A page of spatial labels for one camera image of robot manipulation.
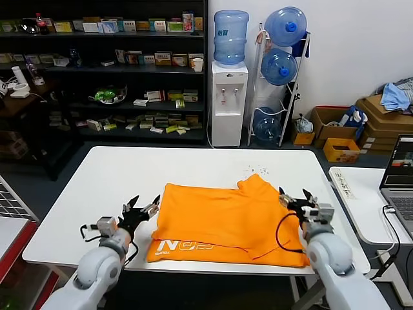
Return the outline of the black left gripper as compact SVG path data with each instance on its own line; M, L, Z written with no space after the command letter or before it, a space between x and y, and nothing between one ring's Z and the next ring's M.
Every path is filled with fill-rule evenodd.
M149 221L159 211L159 202L161 195L159 194L152 203L142 209L133 209L139 199L139 195L133 197L128 203L123 205L122 215L119 217L118 227L124 229L130 236L134 236L135 231L141 222Z

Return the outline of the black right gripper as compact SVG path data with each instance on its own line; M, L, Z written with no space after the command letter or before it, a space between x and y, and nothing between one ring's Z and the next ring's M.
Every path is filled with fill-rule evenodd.
M316 197L314 197L309 191L303 189L303 193L307 200L294 200L287 195L284 190L279 187L279 203L286 207L288 210L294 211L299 219L299 226L301 227L304 222L316 216Z

